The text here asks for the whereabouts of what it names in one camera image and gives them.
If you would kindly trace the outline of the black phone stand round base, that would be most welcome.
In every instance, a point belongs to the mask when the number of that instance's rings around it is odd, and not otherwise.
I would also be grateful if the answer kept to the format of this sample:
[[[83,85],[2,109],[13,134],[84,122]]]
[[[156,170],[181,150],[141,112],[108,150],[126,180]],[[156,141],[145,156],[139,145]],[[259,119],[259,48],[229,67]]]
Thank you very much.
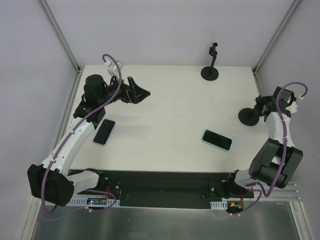
[[[238,119],[243,125],[252,127],[258,124],[260,116],[256,106],[253,108],[246,107],[239,111]]]

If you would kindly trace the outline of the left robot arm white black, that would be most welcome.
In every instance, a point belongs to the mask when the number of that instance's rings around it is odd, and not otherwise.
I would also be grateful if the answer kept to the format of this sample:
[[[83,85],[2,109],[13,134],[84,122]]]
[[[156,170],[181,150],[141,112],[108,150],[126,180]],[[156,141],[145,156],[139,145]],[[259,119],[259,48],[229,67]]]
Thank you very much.
[[[85,79],[84,93],[68,131],[41,164],[32,164],[27,170],[31,194],[41,199],[42,204],[49,202],[64,207],[74,194],[88,189],[96,195],[105,191],[106,183],[101,171],[88,168],[69,175],[69,170],[82,145],[103,121],[106,105],[116,101],[138,104],[151,95],[132,77],[127,80],[128,84],[125,84],[112,76],[107,84],[99,74]]]

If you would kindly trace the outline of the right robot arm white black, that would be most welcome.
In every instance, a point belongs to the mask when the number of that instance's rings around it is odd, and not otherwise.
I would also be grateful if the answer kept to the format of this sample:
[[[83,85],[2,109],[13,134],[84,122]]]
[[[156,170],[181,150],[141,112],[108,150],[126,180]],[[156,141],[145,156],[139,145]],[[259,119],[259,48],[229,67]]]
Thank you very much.
[[[293,91],[277,87],[273,95],[258,96],[253,108],[243,108],[238,119],[246,126],[256,125],[263,118],[268,138],[246,170],[235,170],[225,182],[217,185],[216,194],[222,198],[237,197],[248,193],[248,187],[266,184],[265,197],[274,188],[283,189],[295,173],[303,158],[303,151],[296,148],[290,133],[292,114],[298,109]]]

